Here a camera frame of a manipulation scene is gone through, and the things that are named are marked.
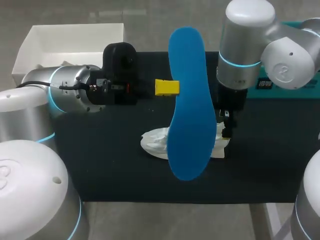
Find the cable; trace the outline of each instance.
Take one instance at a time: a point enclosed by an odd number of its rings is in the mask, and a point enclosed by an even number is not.
[[[43,85],[43,86],[47,86],[47,87],[59,88],[61,90],[80,90],[80,89],[88,90],[90,88],[90,86],[88,84],[85,84],[82,82],[79,82],[73,86],[59,86],[59,85],[55,85],[55,84],[43,82],[43,81],[27,81],[27,82],[21,83],[16,88],[18,89],[18,88],[25,87],[27,85],[34,85],[34,84]]]
[[[39,84],[39,85],[44,85],[44,86],[50,87],[50,83],[48,83],[48,82],[42,82],[42,81],[27,81],[27,82],[24,82],[24,83],[21,83],[20,85],[18,85],[18,86],[16,87],[16,89],[22,88],[22,87],[27,86],[27,85],[30,85],[30,84]]]

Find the white box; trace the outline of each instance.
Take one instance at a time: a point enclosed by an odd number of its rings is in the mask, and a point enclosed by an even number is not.
[[[19,85],[37,65],[55,67],[64,61],[101,68],[105,47],[123,42],[124,33],[123,23],[33,26],[20,47],[12,77]]]

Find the gray floor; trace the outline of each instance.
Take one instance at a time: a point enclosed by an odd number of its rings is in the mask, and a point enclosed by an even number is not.
[[[0,91],[15,87],[11,71],[32,25],[124,23],[137,51],[166,51],[172,31],[196,27],[217,50],[228,0],[0,0]],[[277,17],[320,16],[318,0],[271,0]],[[90,240],[253,240],[249,206],[87,203]],[[292,204],[278,204],[281,221]]]

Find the black cable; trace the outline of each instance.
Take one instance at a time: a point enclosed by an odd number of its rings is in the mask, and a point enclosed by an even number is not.
[[[47,87],[50,87],[51,84],[48,83],[48,82],[43,82],[43,81],[27,81],[27,82],[24,82],[24,83],[21,83],[20,85],[18,85],[16,88],[22,88],[22,87],[25,87],[27,85],[33,85],[33,84],[36,84],[36,85],[44,85],[44,86],[47,86]],[[85,84],[85,83],[82,83],[82,82],[79,82],[77,83],[76,85],[73,85],[73,86],[59,86],[59,89],[61,90],[80,90],[80,89],[83,89],[83,90],[88,90],[90,88],[89,85]]]
[[[27,82],[24,82],[24,83],[21,83],[20,85],[18,85],[16,88],[22,88],[22,87],[25,87],[27,85],[31,85],[31,84],[38,84],[38,85],[44,85],[44,86],[48,86],[50,87],[50,83],[48,82],[43,82],[43,81],[27,81]]]

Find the yellow block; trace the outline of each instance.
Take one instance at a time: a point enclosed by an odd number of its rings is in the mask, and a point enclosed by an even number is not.
[[[155,95],[156,96],[171,96],[178,95],[180,93],[179,81],[173,80],[155,80]]]

